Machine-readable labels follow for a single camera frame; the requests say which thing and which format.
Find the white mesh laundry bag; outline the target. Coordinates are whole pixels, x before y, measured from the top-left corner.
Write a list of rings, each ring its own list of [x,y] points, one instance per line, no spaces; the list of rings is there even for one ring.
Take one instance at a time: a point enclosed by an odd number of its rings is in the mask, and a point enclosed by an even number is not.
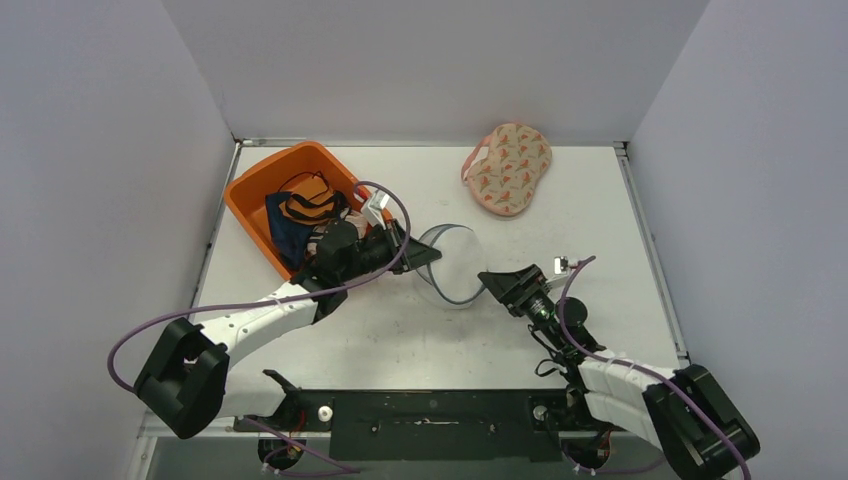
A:
[[[488,270],[476,233],[465,225],[445,223],[429,228],[419,241],[438,250],[441,258],[416,270],[416,293],[442,309],[469,308],[485,291],[478,274]]]

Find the floral padded bra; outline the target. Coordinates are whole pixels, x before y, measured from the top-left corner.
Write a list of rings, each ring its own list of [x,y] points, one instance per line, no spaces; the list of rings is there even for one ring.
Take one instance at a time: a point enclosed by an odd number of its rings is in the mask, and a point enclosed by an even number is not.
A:
[[[533,200],[552,158],[552,147],[541,132],[526,124],[505,123],[475,146],[460,178],[480,206],[495,215],[514,217]]]

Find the orange plastic tub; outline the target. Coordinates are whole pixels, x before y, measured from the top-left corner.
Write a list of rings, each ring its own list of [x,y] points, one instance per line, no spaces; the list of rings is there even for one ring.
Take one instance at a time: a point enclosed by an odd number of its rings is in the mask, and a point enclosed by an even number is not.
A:
[[[362,202],[356,194],[366,196],[363,187],[354,188],[358,178],[325,146],[305,141],[274,153],[248,168],[225,189],[224,201],[241,227],[281,278],[288,280],[296,273],[282,261],[272,242],[265,197],[286,191],[320,173],[330,187],[342,192],[355,210]]]

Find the navy blue bra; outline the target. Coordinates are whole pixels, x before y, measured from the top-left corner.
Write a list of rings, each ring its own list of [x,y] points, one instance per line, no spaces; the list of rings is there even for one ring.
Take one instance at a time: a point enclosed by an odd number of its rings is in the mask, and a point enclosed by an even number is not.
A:
[[[275,192],[265,196],[271,242],[283,265],[292,271],[300,270],[306,262],[307,244],[313,227],[287,218],[282,206],[289,192]]]

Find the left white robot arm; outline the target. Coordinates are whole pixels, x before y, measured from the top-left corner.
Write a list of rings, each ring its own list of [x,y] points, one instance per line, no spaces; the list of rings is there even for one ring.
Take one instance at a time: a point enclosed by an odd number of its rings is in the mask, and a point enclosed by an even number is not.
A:
[[[231,369],[256,350],[336,310],[355,280],[415,271],[441,252],[409,237],[395,220],[360,237],[346,222],[330,225],[316,253],[296,275],[253,304],[225,315],[170,322],[134,382],[135,395],[180,439],[192,438],[223,417],[258,416],[282,431],[297,420],[297,387],[274,370]]]

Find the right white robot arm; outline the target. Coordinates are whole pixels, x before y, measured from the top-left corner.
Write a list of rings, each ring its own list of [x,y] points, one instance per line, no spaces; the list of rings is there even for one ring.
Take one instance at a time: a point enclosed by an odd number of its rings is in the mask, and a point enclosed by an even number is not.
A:
[[[661,451],[681,479],[724,479],[748,465],[759,439],[705,367],[677,369],[639,363],[599,343],[589,332],[586,305],[570,296],[588,259],[568,266],[558,300],[536,265],[514,272],[481,272],[482,287],[528,330],[567,383],[565,414],[577,428],[623,429]]]

